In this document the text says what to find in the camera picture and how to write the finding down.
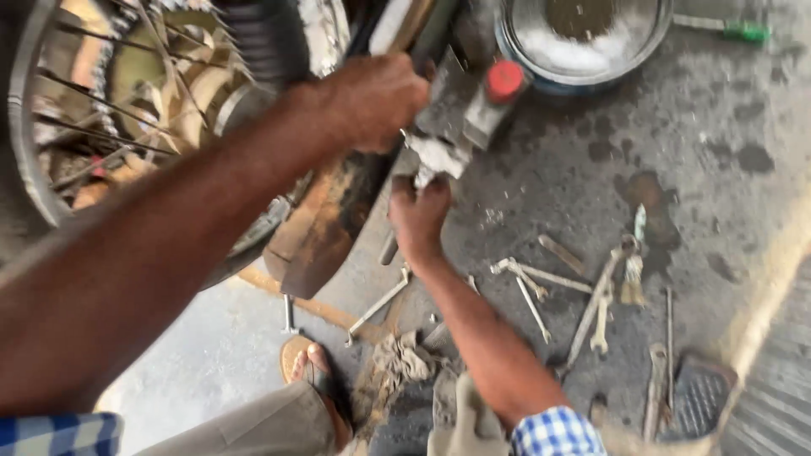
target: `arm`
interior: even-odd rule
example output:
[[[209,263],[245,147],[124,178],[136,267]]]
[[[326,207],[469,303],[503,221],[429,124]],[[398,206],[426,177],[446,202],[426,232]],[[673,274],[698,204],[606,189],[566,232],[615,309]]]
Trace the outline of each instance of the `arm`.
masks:
[[[273,198],[427,100],[405,55],[350,62],[56,231],[0,278],[0,416],[91,410]]]
[[[445,259],[440,232],[450,201],[445,182],[435,181],[416,196],[409,180],[398,177],[389,217],[406,261],[442,311],[476,388],[508,430],[527,416],[570,407],[532,350]]]

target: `plaid shirt sleeve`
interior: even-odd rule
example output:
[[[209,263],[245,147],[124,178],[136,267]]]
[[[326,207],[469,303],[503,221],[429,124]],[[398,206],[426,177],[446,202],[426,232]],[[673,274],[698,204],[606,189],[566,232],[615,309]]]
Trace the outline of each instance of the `plaid shirt sleeve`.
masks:
[[[112,455],[123,429],[113,413],[0,418],[0,456]]]
[[[524,418],[512,443],[515,456],[607,456],[594,426],[568,407]]]

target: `hand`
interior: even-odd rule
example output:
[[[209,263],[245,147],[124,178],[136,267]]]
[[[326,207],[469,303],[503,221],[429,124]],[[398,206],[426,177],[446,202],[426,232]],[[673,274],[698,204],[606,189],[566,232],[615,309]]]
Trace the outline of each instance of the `hand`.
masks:
[[[447,179],[434,179],[417,194],[412,182],[409,176],[394,176],[388,219],[400,252],[419,275],[431,263],[444,259],[440,233],[451,206],[451,188]]]
[[[328,123],[359,152],[387,152],[431,99],[407,54],[352,58],[315,86]]]

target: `bucket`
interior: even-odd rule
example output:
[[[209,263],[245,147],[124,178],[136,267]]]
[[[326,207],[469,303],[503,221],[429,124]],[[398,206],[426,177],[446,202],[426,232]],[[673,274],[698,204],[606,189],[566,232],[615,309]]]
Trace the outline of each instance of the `bucket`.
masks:
[[[589,28],[577,29],[581,4],[612,5],[600,23],[592,16]],[[562,37],[547,21],[547,8],[570,8],[556,14]],[[560,15],[569,13],[560,19]],[[590,95],[617,84],[639,68],[659,47],[673,20],[673,0],[504,0],[496,18],[496,42],[506,58],[534,76],[535,87],[551,95]]]

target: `man's forearm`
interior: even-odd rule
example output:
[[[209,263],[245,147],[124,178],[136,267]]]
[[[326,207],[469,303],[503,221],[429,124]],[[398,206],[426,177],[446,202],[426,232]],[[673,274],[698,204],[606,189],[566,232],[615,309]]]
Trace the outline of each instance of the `man's forearm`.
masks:
[[[0,282],[0,416],[86,411],[276,195],[345,148],[308,88],[40,245]]]
[[[433,260],[416,272],[442,311],[478,391],[505,426],[512,429],[528,415],[569,404],[532,350],[450,263]]]

